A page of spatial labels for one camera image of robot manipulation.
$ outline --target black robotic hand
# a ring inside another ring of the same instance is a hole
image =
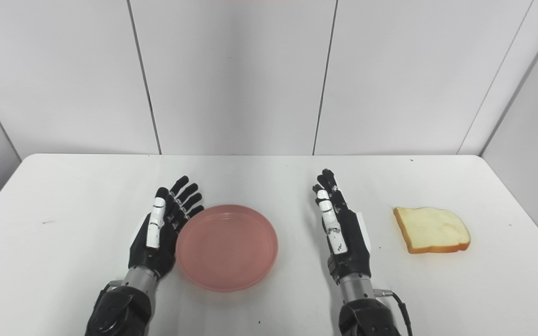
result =
[[[390,309],[375,299],[370,254],[356,213],[348,208],[331,170],[324,169],[316,179],[319,184],[312,190],[327,234],[329,273],[343,297],[338,321],[342,336],[399,336]]]
[[[371,277],[370,254],[366,248],[358,217],[348,208],[341,190],[335,182],[335,175],[331,170],[323,169],[322,174],[316,177],[319,184],[312,190],[316,193],[316,204],[323,212],[322,227],[327,234],[327,242],[331,256],[328,260],[329,273],[339,285],[341,278],[352,273],[360,273]],[[335,213],[335,219],[339,224],[328,223],[329,212]]]
[[[203,206],[203,196],[188,177],[171,190],[159,188],[132,246],[124,280],[111,281],[100,293],[87,323],[86,336],[143,336],[152,317],[155,287],[175,264],[177,235]]]
[[[187,176],[182,176],[171,190],[168,191],[164,187],[157,190],[155,198],[162,198],[166,202],[163,215],[164,225],[159,232],[159,247],[147,246],[147,232],[151,222],[151,213],[149,213],[130,247],[129,268],[143,266],[155,272],[159,279],[171,271],[175,264],[177,235],[190,218],[204,209],[202,205],[194,207],[203,199],[200,193],[196,193],[198,191],[196,183],[189,185],[180,193],[188,181]]]

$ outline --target table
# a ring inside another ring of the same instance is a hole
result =
[[[126,273],[156,189],[183,174],[205,206],[263,213],[279,255],[267,278],[231,294],[176,267],[158,287],[149,335],[338,335],[341,294],[311,191],[322,168],[362,212],[373,283],[407,302],[415,335],[538,335],[538,228],[478,157],[38,154],[0,192],[0,336],[83,335],[98,291]],[[410,255],[395,206],[454,211],[471,246]],[[395,302],[384,302],[405,335]]]

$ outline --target bread crust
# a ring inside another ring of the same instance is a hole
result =
[[[408,252],[411,254],[429,253],[429,252],[430,253],[451,253],[451,252],[457,252],[457,251],[465,251],[470,246],[470,241],[469,241],[467,243],[459,243],[453,246],[428,246],[428,247],[414,248],[412,247],[412,241],[410,240],[410,236],[408,235],[408,232],[405,229],[404,222],[401,220],[401,215],[399,214],[398,207],[393,209],[393,213],[395,215],[395,219],[397,220],[397,225],[399,225],[399,229],[401,230],[401,235],[404,237],[405,245],[408,247]]]

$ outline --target white table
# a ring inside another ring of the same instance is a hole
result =
[[[83,335],[98,291],[124,276],[157,187],[183,174],[205,206],[263,213],[279,255],[267,278],[231,294],[200,289],[176,267],[159,285],[149,335],[338,335],[340,292],[311,191],[322,168],[363,213],[373,282],[407,302],[416,336],[538,335],[538,229],[478,157],[39,154],[0,193],[0,336]],[[394,206],[454,211],[469,249],[408,254]]]

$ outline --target pink plate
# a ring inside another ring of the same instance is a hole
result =
[[[226,204],[203,210],[182,229],[175,255],[186,277],[216,292],[248,288],[269,273],[277,234],[260,213]]]

